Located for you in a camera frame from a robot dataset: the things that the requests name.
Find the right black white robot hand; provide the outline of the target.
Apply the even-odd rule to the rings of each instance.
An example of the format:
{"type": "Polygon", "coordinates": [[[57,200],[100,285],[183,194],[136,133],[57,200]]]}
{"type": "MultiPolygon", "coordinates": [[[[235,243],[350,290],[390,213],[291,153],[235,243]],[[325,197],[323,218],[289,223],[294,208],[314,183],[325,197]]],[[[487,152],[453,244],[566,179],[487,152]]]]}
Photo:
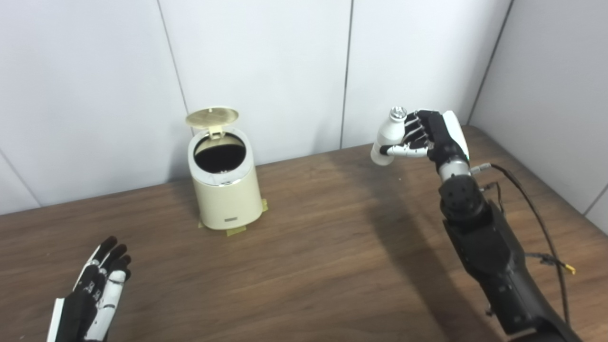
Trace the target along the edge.
{"type": "Polygon", "coordinates": [[[389,165],[395,157],[428,157],[436,168],[453,160],[470,162],[468,145],[453,111],[407,113],[402,107],[391,108],[370,155],[377,165],[389,165]]]}

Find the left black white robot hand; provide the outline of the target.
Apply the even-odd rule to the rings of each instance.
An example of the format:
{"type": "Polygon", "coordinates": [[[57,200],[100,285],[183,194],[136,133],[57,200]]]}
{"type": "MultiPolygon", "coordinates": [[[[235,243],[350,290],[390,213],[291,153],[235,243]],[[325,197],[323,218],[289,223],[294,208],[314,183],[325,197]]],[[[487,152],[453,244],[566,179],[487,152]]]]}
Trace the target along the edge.
{"type": "Polygon", "coordinates": [[[67,297],[55,299],[48,342],[106,342],[126,282],[127,246],[109,236],[85,262],[67,297]]]}

